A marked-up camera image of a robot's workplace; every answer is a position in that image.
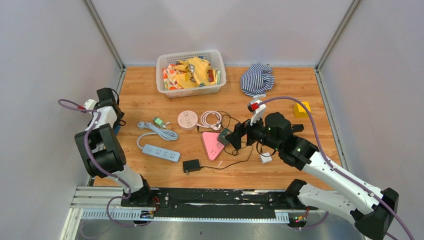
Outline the dark green adapter plug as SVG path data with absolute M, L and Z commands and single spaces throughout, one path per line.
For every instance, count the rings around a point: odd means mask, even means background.
M 227 127 L 223 128 L 217 137 L 217 141 L 225 147 L 228 146 L 230 142 L 227 140 L 227 136 L 230 135 L 231 133 L 232 131 L 228 129 Z

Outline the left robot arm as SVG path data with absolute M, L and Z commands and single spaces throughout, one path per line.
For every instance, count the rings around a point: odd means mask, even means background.
M 89 99 L 79 110 L 88 111 L 87 128 L 74 136 L 87 173 L 91 177 L 115 181 L 123 189 L 123 200 L 142 207 L 153 201 L 147 180 L 128 165 L 115 130 L 123 122 L 124 113 L 115 97 L 115 90 L 104 87 L 96 92 L 98 100 Z

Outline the pink triangular power strip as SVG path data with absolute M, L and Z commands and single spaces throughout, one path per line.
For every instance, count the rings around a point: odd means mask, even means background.
M 218 132 L 203 132 L 201 134 L 206 156 L 210 161 L 214 161 L 225 148 L 225 146 L 218 141 L 219 135 Z

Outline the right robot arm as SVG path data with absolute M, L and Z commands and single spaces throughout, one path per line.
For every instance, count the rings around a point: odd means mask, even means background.
M 315 144 L 295 135 L 291 122 L 279 112 L 256 122 L 248 119 L 237 123 L 225 139 L 239 150 L 243 136 L 246 145 L 258 143 L 273 149 L 284 163 L 321 179 L 336 191 L 326 192 L 295 179 L 285 195 L 290 208 L 304 205 L 338 215 L 371 240 L 388 235 L 398 208 L 397 191 L 373 186 L 331 161 Z

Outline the blue cube socket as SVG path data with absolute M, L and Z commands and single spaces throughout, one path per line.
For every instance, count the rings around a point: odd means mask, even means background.
M 119 134 L 120 129 L 121 129 L 121 126 L 119 124 L 113 127 L 113 133 L 115 136 Z

